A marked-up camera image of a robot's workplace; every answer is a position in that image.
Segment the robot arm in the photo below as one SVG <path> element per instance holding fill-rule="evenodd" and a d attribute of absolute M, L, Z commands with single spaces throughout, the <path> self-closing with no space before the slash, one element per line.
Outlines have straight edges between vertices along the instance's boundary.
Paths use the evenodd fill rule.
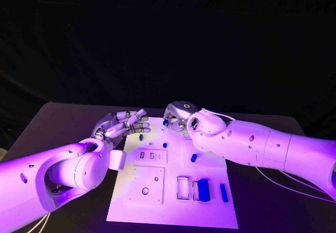
<path fill-rule="evenodd" d="M 0 164 L 0 231 L 11 232 L 96 188 L 122 170 L 122 135 L 149 131 L 145 111 L 108 114 L 79 143 Z"/>
<path fill-rule="evenodd" d="M 171 128 L 168 122 L 174 112 L 178 119 L 174 125 L 180 125 L 177 131 L 187 129 L 193 145 L 201 152 L 213 152 L 242 165 L 278 169 L 297 175 L 336 200 L 334 140 L 288 134 L 229 116 L 224 117 L 230 121 L 224 122 L 219 114 L 204 109 L 194 111 L 193 107 L 188 102 L 173 102 L 165 109 L 164 124 Z"/>

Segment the white board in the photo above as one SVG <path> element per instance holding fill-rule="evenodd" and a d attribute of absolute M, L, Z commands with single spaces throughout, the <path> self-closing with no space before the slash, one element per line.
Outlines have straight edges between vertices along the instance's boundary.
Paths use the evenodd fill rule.
<path fill-rule="evenodd" d="M 151 132 L 144 133 L 142 141 L 138 139 L 138 134 L 126 136 L 124 146 L 126 159 L 124 170 L 116 176 L 106 221 L 237 229 L 224 159 L 211 153 L 197 151 L 187 137 L 187 131 L 174 132 L 164 128 L 161 118 L 149 117 L 148 123 Z M 148 162 L 145 159 L 139 160 L 139 149 L 147 152 L 157 150 L 157 154 L 164 155 L 167 163 L 160 159 L 154 163 L 155 158 L 147 159 Z M 194 163 L 190 162 L 193 153 L 197 154 Z M 161 177 L 158 177 L 158 169 L 162 172 Z M 177 199 L 177 177 L 187 177 L 188 200 Z M 200 179 L 209 182 L 209 202 L 197 201 L 197 194 L 193 194 L 197 188 L 191 183 L 194 185 Z M 224 184 L 226 203 L 222 201 L 220 184 Z"/>

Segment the blue block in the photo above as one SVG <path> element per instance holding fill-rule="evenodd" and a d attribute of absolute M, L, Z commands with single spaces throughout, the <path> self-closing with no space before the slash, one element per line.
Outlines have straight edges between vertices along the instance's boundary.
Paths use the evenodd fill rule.
<path fill-rule="evenodd" d="M 209 185 L 204 179 L 197 181 L 197 194 L 200 201 L 206 202 L 210 200 Z"/>
<path fill-rule="evenodd" d="M 196 161 L 196 158 L 197 158 L 197 155 L 196 154 L 193 154 L 191 155 L 191 158 L 190 158 L 190 161 L 194 163 L 194 161 Z"/>
<path fill-rule="evenodd" d="M 220 192 L 222 192 L 222 201 L 227 202 L 227 195 L 226 195 L 223 184 L 219 185 L 219 188 L 220 188 Z"/>

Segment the table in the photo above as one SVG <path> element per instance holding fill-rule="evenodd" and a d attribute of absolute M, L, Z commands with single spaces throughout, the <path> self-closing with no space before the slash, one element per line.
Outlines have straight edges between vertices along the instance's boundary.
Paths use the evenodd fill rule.
<path fill-rule="evenodd" d="M 90 106 L 49 102 L 43 105 L 1 162 L 76 143 L 90 135 L 96 121 L 109 112 L 139 110 L 131 107 Z M 149 117 L 161 117 L 162 109 L 145 109 Z M 297 121 L 288 116 L 227 113 L 237 120 L 259 123 L 279 131 L 304 135 Z M 327 233 L 336 232 L 336 205 L 297 194 L 271 183 L 256 169 L 227 163 L 239 229 L 217 229 L 138 223 L 106 222 L 116 171 L 108 170 L 100 185 L 51 212 L 43 232 L 193 232 L 193 233 Z M 323 196 L 288 179 L 278 171 L 265 174 L 281 184 Z M 24 233 L 37 221 L 15 233 Z"/>

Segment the white cable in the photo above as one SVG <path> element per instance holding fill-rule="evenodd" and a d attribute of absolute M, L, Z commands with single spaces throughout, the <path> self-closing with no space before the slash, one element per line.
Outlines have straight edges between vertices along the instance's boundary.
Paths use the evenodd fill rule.
<path fill-rule="evenodd" d="M 34 227 L 30 229 L 30 231 L 27 233 L 30 233 L 33 231 L 33 229 L 40 225 L 41 221 L 44 220 L 47 215 L 44 215 L 44 217 L 40 219 L 38 223 L 34 225 Z"/>
<path fill-rule="evenodd" d="M 41 230 L 43 230 L 43 228 L 44 228 L 44 225 L 46 225 L 46 223 L 47 223 L 49 216 L 50 216 L 50 213 L 47 214 L 47 218 L 46 218 L 46 221 L 44 221 L 44 224 L 43 224 L 43 226 L 41 226 L 41 229 L 40 229 L 38 233 L 41 232 Z"/>
<path fill-rule="evenodd" d="M 259 171 L 259 173 L 265 176 L 265 178 L 266 178 L 271 182 L 273 182 L 273 183 L 275 183 L 278 186 L 281 186 L 282 188 L 285 188 L 285 189 L 291 190 L 292 192 L 299 193 L 299 194 L 302 194 L 302 195 L 305 195 L 305 196 L 308 196 L 308 197 L 311 197 L 311 198 L 317 198 L 317 199 L 320 199 L 320 200 L 328 201 L 328 202 L 331 202 L 331 203 L 336 204 L 336 202 L 331 201 L 331 200 L 327 200 L 327 199 L 324 199 L 324 198 L 315 197 L 315 196 L 312 196 L 312 195 L 310 195 L 310 194 L 307 194 L 307 193 L 302 193 L 302 192 L 299 192 L 299 191 L 297 191 L 297 190 L 294 190 L 294 189 L 291 189 L 291 188 L 282 186 L 282 185 L 278 184 L 275 181 L 272 181 L 261 171 Z"/>
<path fill-rule="evenodd" d="M 278 170 L 285 176 L 288 176 L 292 180 L 295 180 L 298 183 L 301 183 L 302 185 L 305 185 L 307 187 L 312 188 L 314 190 L 317 190 L 321 193 L 325 193 L 321 189 L 315 188 L 314 186 L 308 185 L 307 183 L 301 182 L 299 180 L 297 180 L 292 176 L 289 176 L 285 172 L 282 172 L 281 170 Z"/>
<path fill-rule="evenodd" d="M 229 118 L 230 120 L 235 120 L 230 116 L 223 115 L 223 114 L 220 114 L 220 113 L 214 113 L 214 112 L 211 112 L 211 111 L 206 110 L 204 108 L 201 108 L 201 110 L 207 111 L 209 113 L 211 113 L 211 114 L 214 114 L 214 115 L 220 115 L 220 116 L 223 116 L 223 117 Z"/>

